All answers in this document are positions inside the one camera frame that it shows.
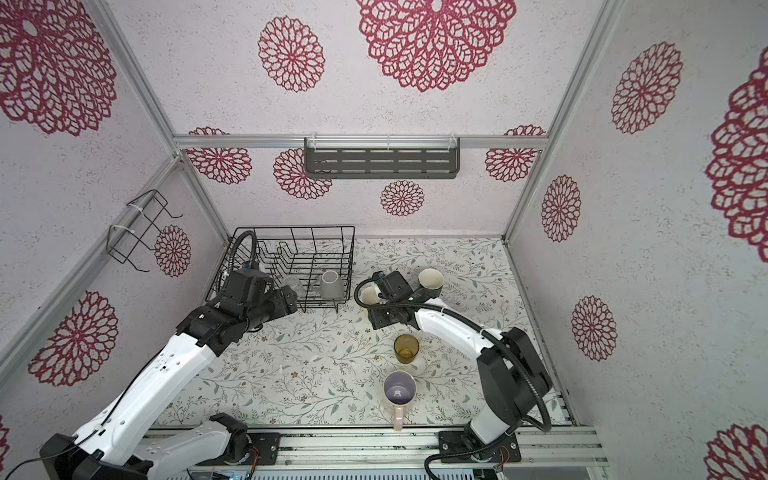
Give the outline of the light green mug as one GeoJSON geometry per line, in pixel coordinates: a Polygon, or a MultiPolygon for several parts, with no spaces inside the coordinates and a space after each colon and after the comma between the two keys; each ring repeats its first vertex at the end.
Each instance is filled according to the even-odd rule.
{"type": "Polygon", "coordinates": [[[379,288],[374,284],[366,284],[359,292],[358,299],[365,307],[379,305],[383,299],[379,288]]]}

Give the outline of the grey mug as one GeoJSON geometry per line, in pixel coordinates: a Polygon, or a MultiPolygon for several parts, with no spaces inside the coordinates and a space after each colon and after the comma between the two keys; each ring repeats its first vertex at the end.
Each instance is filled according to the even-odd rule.
{"type": "Polygon", "coordinates": [[[344,281],[336,270],[325,270],[318,277],[319,297],[323,301],[340,301],[345,298],[344,281]]]}

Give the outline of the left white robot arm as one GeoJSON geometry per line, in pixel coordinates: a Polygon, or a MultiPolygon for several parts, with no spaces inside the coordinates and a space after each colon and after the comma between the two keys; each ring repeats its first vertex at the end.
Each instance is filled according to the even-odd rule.
{"type": "Polygon", "coordinates": [[[228,267],[223,290],[188,314],[126,389],[75,434],[54,434],[42,445],[36,460],[45,478],[164,479],[200,462],[238,465],[251,457],[247,426],[224,413],[156,445],[144,441],[170,401],[230,345],[298,309],[296,292],[261,271],[254,230],[241,233],[231,250],[244,240],[251,243],[248,260],[228,267]]]}

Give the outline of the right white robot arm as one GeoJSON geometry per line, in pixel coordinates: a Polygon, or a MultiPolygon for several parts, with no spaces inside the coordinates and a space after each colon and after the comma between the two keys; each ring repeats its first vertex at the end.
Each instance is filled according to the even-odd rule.
{"type": "Polygon", "coordinates": [[[433,268],[419,273],[416,288],[398,271],[377,271],[353,293],[373,329],[408,325],[437,337],[477,365],[485,406],[464,427],[459,442],[424,460],[431,479],[438,477],[433,463],[483,461],[524,424],[542,433],[553,429],[544,400],[553,381],[529,336],[517,327],[502,331],[482,326],[451,309],[440,298],[444,284],[443,274],[433,268]]]}

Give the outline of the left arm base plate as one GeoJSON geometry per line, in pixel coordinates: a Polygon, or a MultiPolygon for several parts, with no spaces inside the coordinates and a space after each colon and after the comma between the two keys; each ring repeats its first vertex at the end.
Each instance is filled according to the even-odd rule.
{"type": "Polygon", "coordinates": [[[248,437],[247,456],[242,464],[257,467],[274,466],[277,463],[282,435],[276,432],[252,432],[248,437]]]}

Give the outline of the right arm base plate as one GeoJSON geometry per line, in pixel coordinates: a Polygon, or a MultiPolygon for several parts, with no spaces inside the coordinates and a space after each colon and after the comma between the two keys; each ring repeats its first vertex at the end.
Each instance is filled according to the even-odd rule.
{"type": "Polygon", "coordinates": [[[442,430],[438,432],[438,449],[442,463],[506,464],[522,460],[517,437],[509,431],[483,443],[469,430],[442,430]]]}

